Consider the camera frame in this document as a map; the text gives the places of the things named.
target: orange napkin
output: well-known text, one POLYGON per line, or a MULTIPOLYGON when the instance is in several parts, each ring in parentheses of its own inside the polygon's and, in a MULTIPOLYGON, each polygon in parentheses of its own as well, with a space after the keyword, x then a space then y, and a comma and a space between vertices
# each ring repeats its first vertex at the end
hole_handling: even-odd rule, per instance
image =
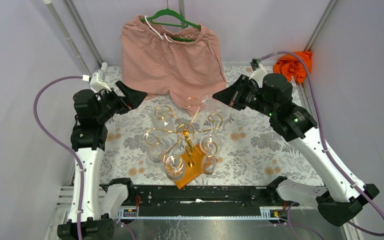
MULTIPOLYGON (((311 51, 294 51, 302 60, 304 60, 305 65, 309 72, 311 73, 311 51)), ((295 79, 295 82, 302 84, 306 78, 306 70, 301 62, 296 59, 294 56, 288 54, 279 59, 276 64, 273 66, 273 72, 275 74, 283 74, 286 79, 290 82, 292 76, 295 79)))

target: clothes hanger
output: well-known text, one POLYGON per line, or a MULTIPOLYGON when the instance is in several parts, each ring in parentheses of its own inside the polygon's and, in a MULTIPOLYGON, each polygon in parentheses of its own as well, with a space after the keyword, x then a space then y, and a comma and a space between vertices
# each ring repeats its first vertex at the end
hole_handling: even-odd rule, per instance
MULTIPOLYGON (((173 27, 181 27, 181 28, 187 28, 188 26, 192 26, 197 29, 201 29, 201 26, 195 23, 192 23, 190 21, 187 21, 182 15, 177 13, 174 10, 169 9, 169 0, 166 0, 167 3, 167 9, 159 10, 155 13, 155 15, 148 17, 148 21, 152 24, 158 24, 158 25, 164 25, 164 26, 173 26, 173 27), (179 25, 179 24, 173 24, 173 23, 164 23, 164 22, 156 22, 155 19, 161 17, 161 16, 172 16, 177 18, 180 22, 184 23, 185 25, 179 25)), ((171 37, 173 40, 179 41, 179 42, 193 42, 195 39, 189 39, 189 38, 182 38, 182 37, 171 37)))

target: glass cup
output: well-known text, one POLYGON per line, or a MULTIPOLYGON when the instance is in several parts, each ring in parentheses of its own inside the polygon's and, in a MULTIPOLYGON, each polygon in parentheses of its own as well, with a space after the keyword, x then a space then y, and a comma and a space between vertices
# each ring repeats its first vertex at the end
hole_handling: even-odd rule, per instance
POLYGON ((213 92, 204 92, 199 97, 200 107, 203 112, 215 113, 226 119, 230 115, 230 109, 227 105, 213 98, 213 92))
POLYGON ((179 181, 183 178, 186 171, 185 161, 180 155, 169 156, 165 160, 165 175, 171 181, 179 181))
POLYGON ((216 156, 214 156, 214 154, 205 155, 202 158, 202 162, 201 162, 202 173, 206 175, 213 174, 214 170, 216 169, 216 164, 217 164, 217 159, 216 159, 216 156))
POLYGON ((166 148, 153 134, 145 134, 145 138, 147 141, 146 155, 148 159, 153 163, 160 162, 164 154, 166 154, 166 148))
MULTIPOLYGON (((152 124, 155 128, 167 130, 167 131, 175 131, 175 125, 173 123, 173 119, 171 114, 164 109, 163 107, 156 107, 151 111, 151 119, 152 124)), ((166 131, 158 131, 158 135, 167 136, 170 134, 166 131)))
POLYGON ((208 155, 215 155, 222 150, 223 140, 220 136, 210 133, 201 138, 199 146, 204 153, 208 155))

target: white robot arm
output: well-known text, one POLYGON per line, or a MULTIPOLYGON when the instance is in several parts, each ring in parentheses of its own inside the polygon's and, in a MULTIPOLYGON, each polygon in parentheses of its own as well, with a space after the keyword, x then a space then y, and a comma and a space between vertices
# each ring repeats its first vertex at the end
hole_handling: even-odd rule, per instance
MULTIPOLYGON (((257 62, 251 66, 254 71, 258 68, 257 62)), ((377 196, 379 190, 374 184, 365 184, 356 177, 329 144, 326 143, 327 149, 323 148, 316 121, 305 108, 292 102, 292 90, 292 84, 282 74, 264 76, 262 87, 256 80, 241 75, 232 86, 212 97, 236 110, 249 107, 270 117, 273 130, 308 160, 325 184, 310 186, 279 176, 267 186, 274 198, 317 209, 328 222, 342 226, 363 209, 367 200, 334 166, 327 151, 370 199, 377 196)))
POLYGON ((95 72, 90 88, 73 96, 76 124, 71 134, 72 149, 79 157, 83 169, 76 163, 73 200, 68 212, 67 223, 58 226, 61 239, 77 239, 79 204, 81 204, 81 232, 91 239, 107 239, 114 234, 116 213, 128 198, 128 186, 123 183, 111 184, 99 204, 99 175, 104 157, 107 128, 105 123, 115 114, 126 114, 136 109, 147 96, 146 92, 133 90, 121 81, 115 85, 123 96, 118 96, 103 82, 105 72, 95 72))

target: orange wire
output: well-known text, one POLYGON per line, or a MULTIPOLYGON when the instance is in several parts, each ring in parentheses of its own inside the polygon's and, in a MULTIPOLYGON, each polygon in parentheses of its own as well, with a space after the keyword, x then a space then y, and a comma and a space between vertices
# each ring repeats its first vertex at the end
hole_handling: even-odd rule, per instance
POLYGON ((286 201, 283 202, 283 209, 282 212, 285 211, 285 209, 288 207, 288 203, 286 201))
POLYGON ((136 214, 138 214, 138 207, 140 203, 141 203, 141 197, 137 196, 136 197, 136 214))

